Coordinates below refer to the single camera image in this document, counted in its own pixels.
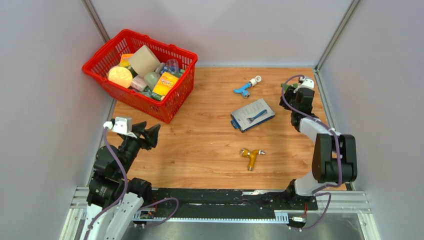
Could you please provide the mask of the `green water faucet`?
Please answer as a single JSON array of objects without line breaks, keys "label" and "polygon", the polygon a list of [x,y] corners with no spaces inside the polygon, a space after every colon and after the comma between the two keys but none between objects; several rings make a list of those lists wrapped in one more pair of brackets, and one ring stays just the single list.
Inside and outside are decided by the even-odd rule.
[{"label": "green water faucet", "polygon": [[298,83],[293,83],[290,85],[282,83],[280,86],[282,88],[282,92],[285,93],[287,91],[294,91],[298,87],[298,85]]}]

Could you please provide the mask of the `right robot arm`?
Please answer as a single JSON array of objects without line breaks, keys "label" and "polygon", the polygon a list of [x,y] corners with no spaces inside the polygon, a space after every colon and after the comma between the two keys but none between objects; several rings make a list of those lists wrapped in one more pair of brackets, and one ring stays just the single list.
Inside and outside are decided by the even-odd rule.
[{"label": "right robot arm", "polygon": [[357,179],[357,146],[351,134],[342,134],[312,113],[315,92],[312,89],[283,88],[280,106],[291,111],[291,125],[314,143],[311,170],[290,182],[286,205],[299,209],[306,201],[328,187],[339,187]]}]

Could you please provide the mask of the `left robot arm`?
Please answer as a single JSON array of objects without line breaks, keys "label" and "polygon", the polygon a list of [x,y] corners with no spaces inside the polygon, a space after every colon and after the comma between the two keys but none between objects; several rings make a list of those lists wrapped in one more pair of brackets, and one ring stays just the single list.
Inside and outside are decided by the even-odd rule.
[{"label": "left robot arm", "polygon": [[88,184],[82,240],[120,240],[141,207],[153,201],[152,184],[128,178],[140,150],[158,144],[160,124],[133,124],[130,117],[115,117],[103,124],[103,142],[95,155]]}]

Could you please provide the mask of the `pink wrapped soap bar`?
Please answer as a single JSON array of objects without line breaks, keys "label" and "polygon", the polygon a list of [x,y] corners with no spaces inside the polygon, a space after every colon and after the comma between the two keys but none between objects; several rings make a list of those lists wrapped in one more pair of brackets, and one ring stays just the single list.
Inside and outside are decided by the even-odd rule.
[{"label": "pink wrapped soap bar", "polygon": [[142,76],[137,75],[132,79],[130,87],[134,88],[137,91],[143,92],[144,90],[146,90],[148,85]]}]

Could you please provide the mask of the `pale green soap bar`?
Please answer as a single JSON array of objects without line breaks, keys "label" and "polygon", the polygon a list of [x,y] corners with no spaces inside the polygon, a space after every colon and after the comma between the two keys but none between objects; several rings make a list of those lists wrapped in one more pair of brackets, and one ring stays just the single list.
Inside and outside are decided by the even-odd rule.
[{"label": "pale green soap bar", "polygon": [[161,75],[155,71],[148,72],[144,75],[143,79],[146,82],[147,86],[153,90],[159,81]]}]

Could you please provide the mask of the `yellow orange snack packet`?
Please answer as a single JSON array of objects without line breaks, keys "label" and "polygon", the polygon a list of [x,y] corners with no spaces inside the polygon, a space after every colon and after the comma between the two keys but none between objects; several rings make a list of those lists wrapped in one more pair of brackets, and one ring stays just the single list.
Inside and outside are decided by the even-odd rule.
[{"label": "yellow orange snack packet", "polygon": [[177,76],[164,72],[153,88],[151,97],[156,101],[162,101],[178,81]]}]

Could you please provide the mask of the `blue faucet with white fitting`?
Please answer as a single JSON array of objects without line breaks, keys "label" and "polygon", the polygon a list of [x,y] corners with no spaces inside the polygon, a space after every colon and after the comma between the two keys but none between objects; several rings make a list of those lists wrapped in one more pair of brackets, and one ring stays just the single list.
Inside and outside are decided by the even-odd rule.
[{"label": "blue faucet with white fitting", "polygon": [[248,91],[248,89],[254,87],[255,85],[257,85],[261,81],[262,81],[262,77],[260,75],[257,75],[255,77],[251,78],[242,87],[234,89],[233,92],[235,94],[241,95],[245,99],[248,99],[250,97],[250,92]]}]

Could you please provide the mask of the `razor blister pack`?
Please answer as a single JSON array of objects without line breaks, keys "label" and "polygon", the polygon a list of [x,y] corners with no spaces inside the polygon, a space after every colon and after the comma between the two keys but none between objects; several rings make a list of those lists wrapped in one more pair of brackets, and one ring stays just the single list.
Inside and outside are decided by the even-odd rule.
[{"label": "razor blister pack", "polygon": [[275,111],[260,98],[230,113],[231,125],[242,133],[274,118]]}]

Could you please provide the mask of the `orange round sponge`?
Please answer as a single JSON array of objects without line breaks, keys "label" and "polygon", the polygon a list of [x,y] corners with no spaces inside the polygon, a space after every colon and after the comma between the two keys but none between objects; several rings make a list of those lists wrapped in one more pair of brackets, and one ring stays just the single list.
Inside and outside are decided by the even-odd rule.
[{"label": "orange round sponge", "polygon": [[131,71],[125,67],[114,66],[109,70],[107,79],[123,88],[129,88],[133,80],[133,75]]}]

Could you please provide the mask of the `brown cardboard box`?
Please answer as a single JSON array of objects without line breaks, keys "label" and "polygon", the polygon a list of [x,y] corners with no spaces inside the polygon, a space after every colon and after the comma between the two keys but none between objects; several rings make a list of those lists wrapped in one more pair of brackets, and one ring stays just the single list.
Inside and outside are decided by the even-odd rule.
[{"label": "brown cardboard box", "polygon": [[161,64],[156,55],[146,45],[143,45],[141,48],[139,48],[128,59],[128,62],[133,70],[142,77],[147,73],[154,72]]}]

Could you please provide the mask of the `orange packet in basket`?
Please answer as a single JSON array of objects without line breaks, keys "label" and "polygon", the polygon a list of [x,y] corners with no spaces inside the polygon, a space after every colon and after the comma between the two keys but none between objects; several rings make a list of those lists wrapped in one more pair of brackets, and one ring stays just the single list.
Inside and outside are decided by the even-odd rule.
[{"label": "orange packet in basket", "polygon": [[122,54],[121,58],[120,58],[120,62],[119,62],[119,66],[120,67],[124,67],[127,68],[129,67],[131,64],[129,63],[129,59],[133,56],[132,53],[126,53],[126,54]]}]

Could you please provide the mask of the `yellow brass faucet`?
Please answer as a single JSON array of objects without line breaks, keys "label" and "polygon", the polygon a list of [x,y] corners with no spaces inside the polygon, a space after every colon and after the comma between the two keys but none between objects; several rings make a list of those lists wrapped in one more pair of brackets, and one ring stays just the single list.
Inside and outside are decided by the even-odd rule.
[{"label": "yellow brass faucet", "polygon": [[244,158],[248,158],[248,164],[247,164],[247,170],[248,171],[252,171],[255,167],[255,163],[256,163],[256,159],[259,155],[265,155],[266,152],[263,151],[262,149],[255,149],[250,151],[247,148],[242,148],[240,150],[240,155]]}]

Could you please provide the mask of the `red plastic shopping basket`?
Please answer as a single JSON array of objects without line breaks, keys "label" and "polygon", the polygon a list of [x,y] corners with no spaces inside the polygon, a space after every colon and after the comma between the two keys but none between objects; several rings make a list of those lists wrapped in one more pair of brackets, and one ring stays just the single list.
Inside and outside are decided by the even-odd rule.
[{"label": "red plastic shopping basket", "polygon": [[[179,67],[184,69],[176,86],[161,101],[119,86],[107,78],[107,72],[119,64],[123,54],[133,54],[142,46],[152,50],[161,62],[176,59]],[[197,61],[198,56],[194,52],[174,44],[160,42],[147,34],[123,29],[99,48],[81,70],[92,77],[115,100],[168,124],[194,89]]]}]

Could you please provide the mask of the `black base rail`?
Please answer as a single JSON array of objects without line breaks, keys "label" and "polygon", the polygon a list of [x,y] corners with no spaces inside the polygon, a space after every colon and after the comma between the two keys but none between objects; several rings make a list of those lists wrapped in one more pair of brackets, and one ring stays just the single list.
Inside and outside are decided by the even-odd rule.
[{"label": "black base rail", "polygon": [[282,190],[255,191],[235,189],[158,188],[152,190],[148,203],[162,199],[157,217],[193,219],[273,219],[276,211],[315,211],[314,197],[295,196]]}]

